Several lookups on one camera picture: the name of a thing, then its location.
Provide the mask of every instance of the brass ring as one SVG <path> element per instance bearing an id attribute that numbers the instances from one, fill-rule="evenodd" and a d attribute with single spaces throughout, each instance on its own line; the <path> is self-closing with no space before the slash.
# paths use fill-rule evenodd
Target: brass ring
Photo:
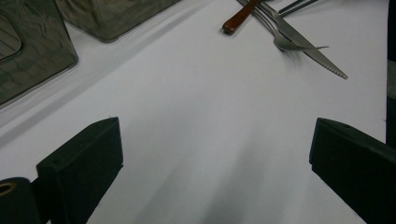
<path id="1" fill-rule="evenodd" d="M 7 182 L 7 183 L 0 184 L 0 197 L 10 193 L 16 187 L 17 187 L 17 184 L 13 183 L 13 182 Z"/>

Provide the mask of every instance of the white surface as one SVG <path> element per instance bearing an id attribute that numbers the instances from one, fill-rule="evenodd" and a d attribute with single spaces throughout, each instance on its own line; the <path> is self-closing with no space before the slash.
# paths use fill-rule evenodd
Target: white surface
<path id="1" fill-rule="evenodd" d="M 280 52 L 252 17 L 224 35 L 240 7 L 184 0 L 112 44 L 68 25 L 79 64 L 0 111 L 0 179 L 35 179 L 51 151 L 119 117 L 125 166 L 89 223 L 364 223 L 308 154 L 318 117 L 384 141 L 388 1 L 287 17 L 348 80 Z"/>

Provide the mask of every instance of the transparent plastic container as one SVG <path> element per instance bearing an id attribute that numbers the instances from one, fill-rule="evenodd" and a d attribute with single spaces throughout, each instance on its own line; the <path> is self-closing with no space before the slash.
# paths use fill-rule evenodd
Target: transparent plastic container
<path id="1" fill-rule="evenodd" d="M 0 105 L 77 62 L 52 0 L 0 0 Z"/>
<path id="2" fill-rule="evenodd" d="M 56 0 L 64 19 L 112 42 L 180 0 Z"/>

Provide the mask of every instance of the serrated knife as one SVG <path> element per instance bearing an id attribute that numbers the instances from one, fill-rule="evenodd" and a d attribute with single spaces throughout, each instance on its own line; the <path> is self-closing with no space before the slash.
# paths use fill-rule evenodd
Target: serrated knife
<path id="1" fill-rule="evenodd" d="M 242 5 L 245 5 L 248 1 L 247 0 L 238 0 Z M 277 13 L 273 8 L 268 6 L 265 2 L 261 1 L 257 8 L 259 8 L 262 12 L 264 12 L 271 20 L 273 20 L 278 27 L 278 31 L 284 35 L 287 39 L 293 42 L 296 45 L 312 47 L 312 45 L 305 37 L 303 37 L 300 33 L 298 33 L 291 25 L 289 25 L 283 18 Z M 335 73 L 337 76 L 347 79 L 347 75 L 344 74 L 335 64 L 333 64 L 329 59 L 326 58 L 319 50 L 309 50 L 305 51 L 308 57 L 312 60 L 317 62 L 318 64 L 322 65 L 329 71 Z"/>

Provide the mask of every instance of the red-brown handle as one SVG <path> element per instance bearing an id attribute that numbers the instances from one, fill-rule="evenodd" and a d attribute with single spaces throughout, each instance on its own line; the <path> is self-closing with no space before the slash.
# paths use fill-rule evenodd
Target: red-brown handle
<path id="1" fill-rule="evenodd" d="M 250 0 L 241 10 L 239 10 L 233 17 L 224 22 L 222 29 L 227 35 L 233 35 L 238 27 L 244 22 L 244 20 L 254 10 L 254 7 L 259 3 L 260 0 Z"/>

